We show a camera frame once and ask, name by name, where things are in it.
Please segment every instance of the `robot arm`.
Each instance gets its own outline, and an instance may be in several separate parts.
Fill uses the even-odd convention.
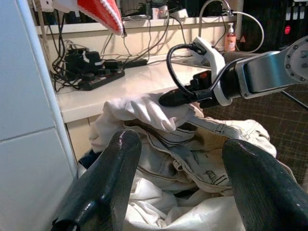
[[[226,65],[221,54],[208,42],[197,37],[185,48],[190,49],[199,62],[208,60],[211,71],[195,75],[188,86],[178,81],[171,65],[172,53],[180,48],[183,47],[179,45],[170,49],[167,56],[169,72],[179,89],[160,98],[159,102],[163,106],[192,102],[200,102],[202,108],[227,106],[237,97],[251,99],[280,92],[293,84],[308,83],[308,37],[301,38],[284,51],[241,57]]]

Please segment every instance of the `laundry pile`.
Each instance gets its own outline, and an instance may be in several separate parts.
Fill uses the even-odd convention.
[[[203,118],[188,104],[163,107],[160,96],[108,101],[91,126],[95,153],[124,128],[135,130],[142,142],[123,230],[244,231],[222,147],[227,139],[240,139],[276,157],[269,134],[254,120]]]

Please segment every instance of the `soap dispenser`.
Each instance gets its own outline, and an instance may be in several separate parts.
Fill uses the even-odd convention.
[[[225,37],[225,51],[235,51],[236,35],[233,29],[233,23],[228,23],[230,27]]]

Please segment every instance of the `red fabric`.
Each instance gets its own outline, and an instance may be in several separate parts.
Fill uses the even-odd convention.
[[[115,12],[114,16],[117,17],[119,19],[118,21],[122,23],[121,15],[115,0],[77,0],[81,11],[95,20],[99,20],[100,23],[112,29],[115,33],[121,34],[122,26],[116,23],[112,13],[104,7],[101,1],[107,2],[112,7]]]

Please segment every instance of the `red object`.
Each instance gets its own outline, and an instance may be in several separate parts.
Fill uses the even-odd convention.
[[[284,33],[286,35],[288,35],[290,32],[291,32],[291,27],[290,26],[286,26],[285,29],[284,29]]]
[[[80,11],[103,24],[117,35],[122,35],[121,14],[115,0],[77,0]]]

